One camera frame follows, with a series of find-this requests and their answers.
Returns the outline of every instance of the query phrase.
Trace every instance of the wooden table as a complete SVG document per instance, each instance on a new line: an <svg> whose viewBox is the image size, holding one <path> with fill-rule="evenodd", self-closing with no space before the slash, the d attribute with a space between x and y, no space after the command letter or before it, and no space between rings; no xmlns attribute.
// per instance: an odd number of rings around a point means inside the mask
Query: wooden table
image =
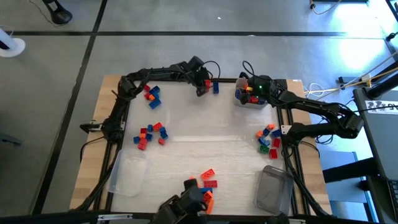
<svg viewBox="0 0 398 224"><path fill-rule="evenodd" d="M106 75L104 77L103 84L99 91L93 120L100 123L111 113L116 99L115 95L111 93L111 90L117 91L120 77L120 75ZM301 80L287 80L287 86L288 90L294 92L298 96L304 97L304 90ZM286 112L284 111L283 114L284 120L287 121ZM292 114L295 122L311 124L310 115L307 112L292 110ZM89 133L87 141L99 138L101 136L101 132ZM315 145L315 140L313 138L305 138L305 141L308 141ZM79 206L98 183L105 148L106 141L104 139L93 142L85 147L85 152L80 165L75 189L73 191L70 208L76 208L77 206ZM315 151L311 146L305 144L299 145L298 148L300 150L305 185L307 186L315 200L322 206L322 208L326 212L331 214L329 198L326 192L325 181L323 180L322 168L320 166L318 152ZM296 185L295 192L298 212L303 213L302 199L300 191ZM99 206L100 208L105 207L107 193L107 190L104 189L101 203Z"/></svg>

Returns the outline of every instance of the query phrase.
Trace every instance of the gray floor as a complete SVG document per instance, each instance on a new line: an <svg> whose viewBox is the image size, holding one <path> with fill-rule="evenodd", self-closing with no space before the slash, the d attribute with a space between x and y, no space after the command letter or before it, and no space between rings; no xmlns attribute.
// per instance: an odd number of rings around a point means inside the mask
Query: gray floor
<svg viewBox="0 0 398 224"><path fill-rule="evenodd" d="M39 0L34 0L42 7ZM91 31L100 0L61 1L73 13L54 28L27 0L0 0L0 24L19 30ZM317 4L321 11L330 4ZM334 88L339 76L358 76L390 55L379 20L366 4L344 3L316 16L306 0L286 1L108 1L100 31L261 31L348 32L348 37L97 36L44 212L68 210L86 141L79 124L90 121L104 75L127 74L143 67L168 66L197 55L221 65L222 77L237 77L242 60L257 73L302 79ZM63 112L85 53L88 36L22 36L20 57L0 58L0 131L24 145L0 144L0 216L29 212L48 162ZM346 103L352 89L327 101ZM321 150L356 151L371 156L364 132L355 140L335 138Z"/></svg>

